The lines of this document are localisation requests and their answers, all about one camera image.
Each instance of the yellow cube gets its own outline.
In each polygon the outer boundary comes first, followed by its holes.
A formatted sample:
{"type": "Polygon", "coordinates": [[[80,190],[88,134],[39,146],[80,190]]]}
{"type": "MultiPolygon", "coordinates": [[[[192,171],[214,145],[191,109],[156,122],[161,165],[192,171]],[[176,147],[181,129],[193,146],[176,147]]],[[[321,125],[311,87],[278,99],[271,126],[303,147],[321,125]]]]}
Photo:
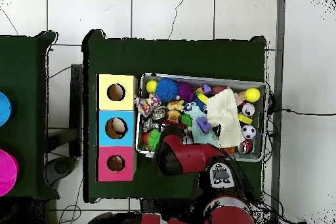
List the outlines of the yellow cube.
{"type": "Polygon", "coordinates": [[[134,76],[99,74],[97,80],[99,110],[134,110],[133,101],[138,86],[138,80],[134,76]]]}

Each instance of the blue spiky ball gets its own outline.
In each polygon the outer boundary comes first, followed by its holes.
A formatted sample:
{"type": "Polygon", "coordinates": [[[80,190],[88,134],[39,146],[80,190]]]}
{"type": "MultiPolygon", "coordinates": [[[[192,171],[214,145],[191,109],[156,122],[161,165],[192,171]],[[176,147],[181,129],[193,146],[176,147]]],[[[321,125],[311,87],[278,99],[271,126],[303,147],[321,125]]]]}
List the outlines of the blue spiky ball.
{"type": "Polygon", "coordinates": [[[155,89],[155,94],[161,101],[172,101],[179,93],[179,87],[176,82],[169,78],[161,79],[155,89]]]}

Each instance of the pink cube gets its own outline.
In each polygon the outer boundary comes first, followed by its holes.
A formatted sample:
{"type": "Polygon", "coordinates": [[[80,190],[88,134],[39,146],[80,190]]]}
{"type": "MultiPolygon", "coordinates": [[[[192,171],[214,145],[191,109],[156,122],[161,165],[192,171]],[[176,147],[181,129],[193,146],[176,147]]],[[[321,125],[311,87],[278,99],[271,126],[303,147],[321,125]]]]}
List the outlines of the pink cube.
{"type": "Polygon", "coordinates": [[[132,146],[100,146],[97,152],[98,181],[132,181],[137,155],[132,146]]]}

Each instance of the dark green tablecloth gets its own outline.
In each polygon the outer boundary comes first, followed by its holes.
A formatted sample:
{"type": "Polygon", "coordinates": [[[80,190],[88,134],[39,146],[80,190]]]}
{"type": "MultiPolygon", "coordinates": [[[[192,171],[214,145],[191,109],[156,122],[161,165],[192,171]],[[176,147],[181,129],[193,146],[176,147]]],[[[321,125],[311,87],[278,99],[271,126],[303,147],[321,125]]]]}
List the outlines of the dark green tablecloth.
{"type": "Polygon", "coordinates": [[[37,37],[0,36],[0,91],[13,114],[0,127],[0,148],[18,161],[18,178],[6,196],[56,198],[43,177],[46,153],[46,55],[54,32],[37,37]]]}
{"type": "MultiPolygon", "coordinates": [[[[126,198],[189,198],[195,174],[164,177],[156,173],[152,161],[138,154],[138,167],[133,181],[95,181],[95,76],[125,74],[140,79],[145,72],[264,81],[264,50],[266,41],[147,41],[141,39],[104,39],[102,31],[92,30],[83,40],[84,128],[89,127],[89,150],[84,163],[85,199],[98,197],[126,198]]],[[[240,162],[256,194],[261,193],[261,162],[240,162]]]]}

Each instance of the circular hole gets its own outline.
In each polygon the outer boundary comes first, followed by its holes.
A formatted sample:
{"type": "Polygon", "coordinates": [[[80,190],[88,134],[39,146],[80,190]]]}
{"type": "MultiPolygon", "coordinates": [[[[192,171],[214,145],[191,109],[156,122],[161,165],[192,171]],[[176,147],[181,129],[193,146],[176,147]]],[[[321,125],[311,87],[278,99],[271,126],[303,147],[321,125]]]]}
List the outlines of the circular hole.
{"type": "Polygon", "coordinates": [[[120,84],[112,84],[108,88],[108,98],[111,101],[122,101],[125,97],[125,89],[120,84]]]}
{"type": "Polygon", "coordinates": [[[106,135],[111,139],[121,139],[127,132],[127,124],[121,118],[112,118],[106,122],[106,135]]]}
{"type": "Polygon", "coordinates": [[[113,155],[108,158],[108,169],[119,172],[125,167],[125,160],[121,156],[113,155]]]}

